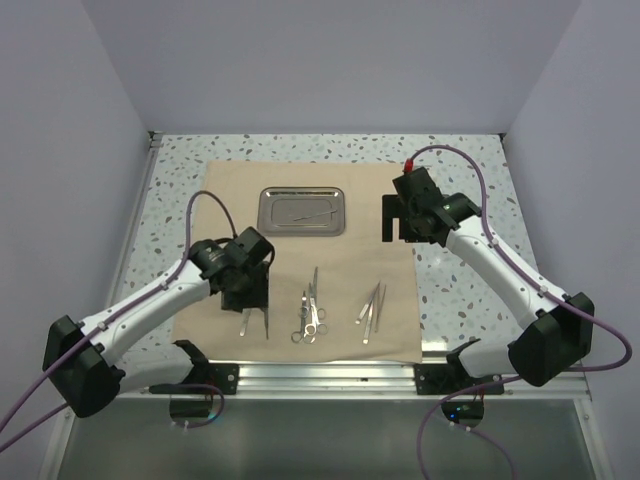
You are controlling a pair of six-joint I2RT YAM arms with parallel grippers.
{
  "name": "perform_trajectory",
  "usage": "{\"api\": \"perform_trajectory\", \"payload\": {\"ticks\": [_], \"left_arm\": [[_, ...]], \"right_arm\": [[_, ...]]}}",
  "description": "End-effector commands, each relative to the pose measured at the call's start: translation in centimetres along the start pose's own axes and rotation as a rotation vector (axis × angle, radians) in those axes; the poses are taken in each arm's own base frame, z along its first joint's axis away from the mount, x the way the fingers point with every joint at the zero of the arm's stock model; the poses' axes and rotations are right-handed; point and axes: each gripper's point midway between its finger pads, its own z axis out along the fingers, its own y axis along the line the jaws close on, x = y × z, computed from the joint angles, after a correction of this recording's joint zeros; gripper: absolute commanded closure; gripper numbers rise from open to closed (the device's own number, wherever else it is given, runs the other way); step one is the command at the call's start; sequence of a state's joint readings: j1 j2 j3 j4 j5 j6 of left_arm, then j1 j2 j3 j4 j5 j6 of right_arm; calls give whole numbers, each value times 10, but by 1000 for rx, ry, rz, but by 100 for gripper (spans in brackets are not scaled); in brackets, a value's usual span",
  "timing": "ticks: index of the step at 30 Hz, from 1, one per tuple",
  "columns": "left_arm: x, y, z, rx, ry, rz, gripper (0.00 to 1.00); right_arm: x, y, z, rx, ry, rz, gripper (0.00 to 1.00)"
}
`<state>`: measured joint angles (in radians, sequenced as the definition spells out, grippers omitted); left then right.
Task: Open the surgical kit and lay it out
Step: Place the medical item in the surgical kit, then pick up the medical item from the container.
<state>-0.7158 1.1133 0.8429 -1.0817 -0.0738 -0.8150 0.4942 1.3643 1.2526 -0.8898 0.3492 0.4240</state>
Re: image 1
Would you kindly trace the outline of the stainless steel instrument tray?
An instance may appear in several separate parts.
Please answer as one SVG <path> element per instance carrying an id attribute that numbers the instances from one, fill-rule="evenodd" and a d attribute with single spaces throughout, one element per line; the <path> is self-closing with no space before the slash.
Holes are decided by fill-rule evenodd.
<path id="1" fill-rule="evenodd" d="M 337 209 L 299 222 L 296 217 Z M 271 237 L 336 237 L 346 228 L 344 192 L 336 187 L 268 187 L 259 196 L 257 229 Z"/>

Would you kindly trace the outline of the small steel scissors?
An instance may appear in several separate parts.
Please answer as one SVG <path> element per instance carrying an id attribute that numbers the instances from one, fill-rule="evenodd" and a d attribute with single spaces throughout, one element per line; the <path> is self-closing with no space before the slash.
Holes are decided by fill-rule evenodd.
<path id="1" fill-rule="evenodd" d="M 301 297 L 301 306 L 298 310 L 298 318 L 300 326 L 296 331 L 291 333 L 290 339 L 294 344 L 312 344 L 315 342 L 315 336 L 306 332 L 307 320 L 310 317 L 310 294 L 311 291 L 304 291 Z"/>

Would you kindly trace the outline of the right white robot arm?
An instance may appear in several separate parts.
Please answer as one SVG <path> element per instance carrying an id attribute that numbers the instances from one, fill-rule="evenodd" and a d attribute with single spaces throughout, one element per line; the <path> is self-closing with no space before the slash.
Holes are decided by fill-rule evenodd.
<path id="1" fill-rule="evenodd" d="M 500 256 L 509 245 L 483 228 L 483 211 L 463 193 L 445 195 L 427 170 L 406 171 L 382 197 L 382 239 L 438 244 L 468 264 L 506 305 L 520 328 L 510 341 L 471 340 L 452 350 L 445 369 L 451 389 L 468 392 L 481 378 L 515 374 L 540 387 L 591 351 L 595 307 L 569 295 L 526 262 Z"/>

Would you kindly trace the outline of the fine steel tweezers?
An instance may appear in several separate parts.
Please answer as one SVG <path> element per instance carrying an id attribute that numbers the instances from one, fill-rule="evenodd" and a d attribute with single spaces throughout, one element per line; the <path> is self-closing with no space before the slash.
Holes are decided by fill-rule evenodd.
<path id="1" fill-rule="evenodd" d="M 380 328 L 380 321 L 382 316 L 382 309 L 384 306 L 384 301 L 386 297 L 387 285 L 383 284 L 378 291 L 377 300 L 376 300 L 376 317 L 374 323 L 374 332 L 378 333 Z"/>

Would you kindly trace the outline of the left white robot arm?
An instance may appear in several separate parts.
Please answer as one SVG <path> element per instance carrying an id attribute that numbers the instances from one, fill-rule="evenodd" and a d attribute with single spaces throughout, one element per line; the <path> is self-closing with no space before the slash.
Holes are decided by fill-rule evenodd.
<path id="1" fill-rule="evenodd" d="M 187 307 L 218 295 L 225 311 L 266 310 L 273 244 L 248 227 L 232 239 L 195 242 L 169 271 L 116 305 L 49 328 L 43 371 L 79 418 L 107 407 L 118 395 L 142 388 L 171 393 L 213 389 L 206 355 L 177 340 L 152 360 L 123 359 L 139 340 Z"/>

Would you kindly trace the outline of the steel scalpel handle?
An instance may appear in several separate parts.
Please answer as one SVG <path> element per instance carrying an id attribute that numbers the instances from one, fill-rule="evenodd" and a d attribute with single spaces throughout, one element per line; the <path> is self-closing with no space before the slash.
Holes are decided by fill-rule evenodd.
<path id="1" fill-rule="evenodd" d="M 239 331 L 239 336 L 240 337 L 244 337 L 246 335 L 246 333 L 247 333 L 250 316 L 251 316 L 251 310 L 250 309 L 244 309 L 243 312 L 242 312 L 242 323 L 241 323 L 241 328 L 240 328 L 240 331 Z"/>
<path id="2" fill-rule="evenodd" d="M 266 340 L 269 340 L 269 308 L 268 307 L 262 308 L 261 311 L 262 311 L 262 314 L 263 314 L 265 338 L 266 338 Z"/>

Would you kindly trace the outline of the steel hemostat forceps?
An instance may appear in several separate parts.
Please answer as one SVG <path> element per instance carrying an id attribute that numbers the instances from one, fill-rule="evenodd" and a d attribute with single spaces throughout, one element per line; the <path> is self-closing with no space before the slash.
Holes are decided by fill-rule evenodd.
<path id="1" fill-rule="evenodd" d="M 313 298 L 314 300 L 317 300 L 318 276 L 319 276 L 319 268 L 315 267 L 312 281 L 309 287 L 309 291 L 302 294 L 301 307 L 299 309 L 298 314 L 299 314 L 299 317 L 303 320 L 306 320 L 307 317 L 309 316 L 310 306 L 311 306 L 310 299 Z"/>

